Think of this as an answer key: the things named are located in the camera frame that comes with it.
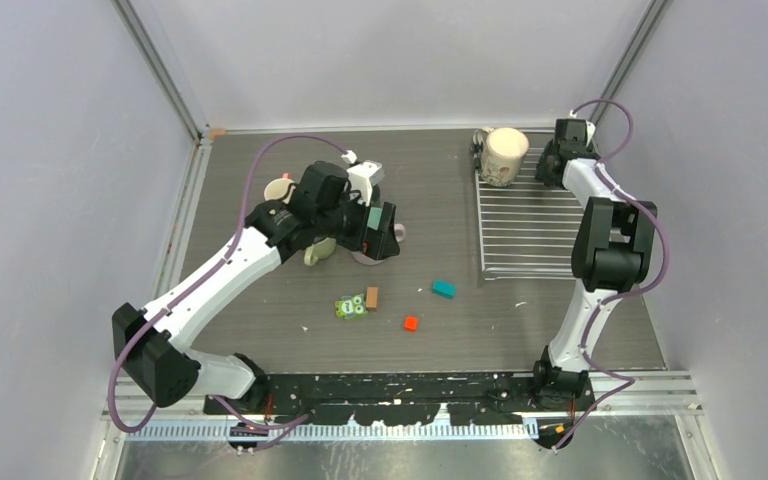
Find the pale green small mug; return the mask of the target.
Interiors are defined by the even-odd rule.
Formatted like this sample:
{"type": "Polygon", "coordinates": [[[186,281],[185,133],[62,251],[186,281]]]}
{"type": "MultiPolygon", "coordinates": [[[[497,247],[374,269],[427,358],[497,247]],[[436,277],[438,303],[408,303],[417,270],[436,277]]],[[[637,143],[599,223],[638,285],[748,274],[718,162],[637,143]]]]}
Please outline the pale green small mug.
{"type": "Polygon", "coordinates": [[[380,230],[382,215],[383,210],[381,207],[371,207],[367,217],[367,227],[371,230],[380,230]]]}

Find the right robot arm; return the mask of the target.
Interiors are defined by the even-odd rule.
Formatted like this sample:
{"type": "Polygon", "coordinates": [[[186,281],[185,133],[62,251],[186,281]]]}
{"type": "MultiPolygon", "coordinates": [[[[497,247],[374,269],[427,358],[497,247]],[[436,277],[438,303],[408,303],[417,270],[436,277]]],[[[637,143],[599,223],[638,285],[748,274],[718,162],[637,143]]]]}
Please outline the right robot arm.
{"type": "Polygon", "coordinates": [[[583,209],[570,257],[573,297],[530,385],[534,403],[549,411],[584,395],[593,369],[587,360],[612,300],[645,279],[652,256],[654,225],[608,175],[592,146],[594,132],[582,119],[557,120],[536,167],[536,180],[572,193],[583,209]]]}

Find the light green cream mug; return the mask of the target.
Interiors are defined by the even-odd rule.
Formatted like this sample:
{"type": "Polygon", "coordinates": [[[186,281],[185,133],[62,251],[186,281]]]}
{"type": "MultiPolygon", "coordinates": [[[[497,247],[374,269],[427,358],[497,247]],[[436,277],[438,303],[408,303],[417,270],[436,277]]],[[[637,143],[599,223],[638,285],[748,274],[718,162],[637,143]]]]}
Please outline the light green cream mug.
{"type": "Polygon", "coordinates": [[[312,267],[319,261],[329,258],[335,252],[336,247],[337,242],[334,238],[325,238],[310,245],[304,251],[304,265],[312,267]]]}

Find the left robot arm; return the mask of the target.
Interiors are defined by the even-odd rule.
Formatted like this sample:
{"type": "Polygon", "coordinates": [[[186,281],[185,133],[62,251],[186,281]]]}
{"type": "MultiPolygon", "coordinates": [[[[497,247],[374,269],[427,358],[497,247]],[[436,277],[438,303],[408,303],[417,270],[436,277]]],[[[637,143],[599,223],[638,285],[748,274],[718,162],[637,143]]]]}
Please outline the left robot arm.
{"type": "Polygon", "coordinates": [[[374,161],[317,161],[283,196],[255,205],[242,230],[180,284],[141,308],[120,306],[112,333],[124,371],[159,408],[189,394],[220,395],[244,414],[258,412],[267,389],[254,366],[196,351],[194,340],[247,287],[320,240],[372,261],[398,255],[396,207],[378,197],[383,177],[374,161]]]}

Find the lilac pink mug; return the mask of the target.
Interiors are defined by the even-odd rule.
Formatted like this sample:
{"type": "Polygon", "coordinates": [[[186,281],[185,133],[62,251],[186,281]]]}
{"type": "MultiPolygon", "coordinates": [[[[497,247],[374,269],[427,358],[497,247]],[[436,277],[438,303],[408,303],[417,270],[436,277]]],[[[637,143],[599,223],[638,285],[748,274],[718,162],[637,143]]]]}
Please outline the lilac pink mug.
{"type": "Polygon", "coordinates": [[[401,243],[407,237],[407,228],[402,223],[395,223],[387,233],[373,235],[373,242],[367,243],[361,251],[352,252],[352,258],[365,266],[377,266],[386,260],[398,256],[401,243]]]}

